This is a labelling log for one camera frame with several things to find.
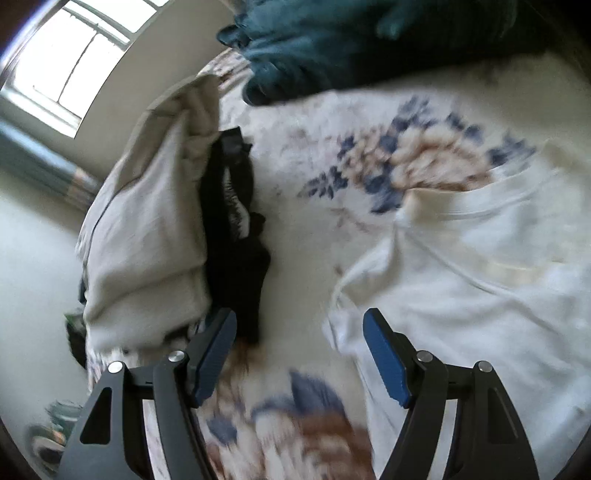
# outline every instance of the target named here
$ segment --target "black garment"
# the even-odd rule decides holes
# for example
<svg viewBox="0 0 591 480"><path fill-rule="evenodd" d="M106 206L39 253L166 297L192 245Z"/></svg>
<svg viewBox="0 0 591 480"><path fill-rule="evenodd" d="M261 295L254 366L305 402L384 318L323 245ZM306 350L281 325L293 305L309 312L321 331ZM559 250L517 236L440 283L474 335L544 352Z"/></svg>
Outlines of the black garment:
<svg viewBox="0 0 591 480"><path fill-rule="evenodd" d="M207 239L206 273L212 307L236 313L236 337L259 341L259 302L271 262L258 239L265 218L250 212L254 175L240 128L226 130L212 145L199 189Z"/></svg>
<svg viewBox="0 0 591 480"><path fill-rule="evenodd" d="M66 333L72 356L86 370L86 329L77 329L66 321Z"/></svg>
<svg viewBox="0 0 591 480"><path fill-rule="evenodd" d="M247 0L217 39L254 76L243 90L265 105L408 72L541 51L534 0Z"/></svg>

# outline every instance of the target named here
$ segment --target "floral bedspread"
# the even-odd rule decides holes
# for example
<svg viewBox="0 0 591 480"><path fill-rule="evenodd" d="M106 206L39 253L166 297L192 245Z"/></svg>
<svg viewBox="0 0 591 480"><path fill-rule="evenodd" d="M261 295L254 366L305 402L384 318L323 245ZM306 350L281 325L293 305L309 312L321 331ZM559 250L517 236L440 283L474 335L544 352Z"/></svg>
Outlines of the floral bedspread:
<svg viewBox="0 0 591 480"><path fill-rule="evenodd" d="M233 351L195 412L209 458L226 480L374 478L371 392L322 334L335 285L388 233L408 189L480 188L535 161L547 137L591 148L589 109L579 108L589 85L548 54L253 108L241 99L250 73L240 55L228 50L204 71L220 77L220 127L240 126L254 145L256 211L272 257L261 346ZM111 361L150 364L185 344L88 352L90 386ZM155 477L166 479L150 402L145 418Z"/></svg>

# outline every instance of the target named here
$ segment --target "dark green fabric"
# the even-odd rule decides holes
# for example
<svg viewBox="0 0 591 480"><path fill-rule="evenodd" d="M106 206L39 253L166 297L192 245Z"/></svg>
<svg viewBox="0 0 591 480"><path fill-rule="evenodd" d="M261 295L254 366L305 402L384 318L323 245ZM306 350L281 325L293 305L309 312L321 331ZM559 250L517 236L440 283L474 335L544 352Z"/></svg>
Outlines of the dark green fabric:
<svg viewBox="0 0 591 480"><path fill-rule="evenodd" d="M545 46L524 0L251 0L217 37L251 62L252 105Z"/></svg>

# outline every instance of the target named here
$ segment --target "white cloth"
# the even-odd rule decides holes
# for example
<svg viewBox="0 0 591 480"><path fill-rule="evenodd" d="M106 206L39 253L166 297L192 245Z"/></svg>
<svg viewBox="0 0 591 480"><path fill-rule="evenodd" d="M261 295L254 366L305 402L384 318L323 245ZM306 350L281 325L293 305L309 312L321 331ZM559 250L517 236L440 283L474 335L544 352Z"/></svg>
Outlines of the white cloth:
<svg viewBox="0 0 591 480"><path fill-rule="evenodd" d="M492 363L554 478L591 423L591 164L547 144L523 172L471 192L408 192L392 235L336 288L325 324L366 388L374 470L406 412L388 397L363 339L377 307L392 329L443 362ZM446 419L430 478L441 478Z"/></svg>
<svg viewBox="0 0 591 480"><path fill-rule="evenodd" d="M197 187L218 135L217 78L172 87L140 119L90 207L83 262L88 343L162 343L209 308Z"/></svg>

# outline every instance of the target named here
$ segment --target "silver bolt head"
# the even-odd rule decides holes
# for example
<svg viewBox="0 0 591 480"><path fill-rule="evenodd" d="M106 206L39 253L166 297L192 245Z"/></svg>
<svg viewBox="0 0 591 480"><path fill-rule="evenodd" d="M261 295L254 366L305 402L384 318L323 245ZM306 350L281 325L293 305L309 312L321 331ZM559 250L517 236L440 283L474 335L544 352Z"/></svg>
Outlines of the silver bolt head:
<svg viewBox="0 0 591 480"><path fill-rule="evenodd" d="M123 370L123 362L111 362L107 367L109 373L118 374Z"/></svg>
<svg viewBox="0 0 591 480"><path fill-rule="evenodd" d="M429 363L433 360L433 354L431 352L427 352L426 350L419 350L417 352L418 361L423 362L424 364Z"/></svg>
<svg viewBox="0 0 591 480"><path fill-rule="evenodd" d="M478 370L480 370L481 372L484 372L486 374L490 373L490 372L492 372L492 365L489 362L487 362L486 360L480 360L478 362Z"/></svg>
<svg viewBox="0 0 591 480"><path fill-rule="evenodd" d="M182 350L175 350L168 355L168 360L170 362L180 362L183 358L184 352Z"/></svg>

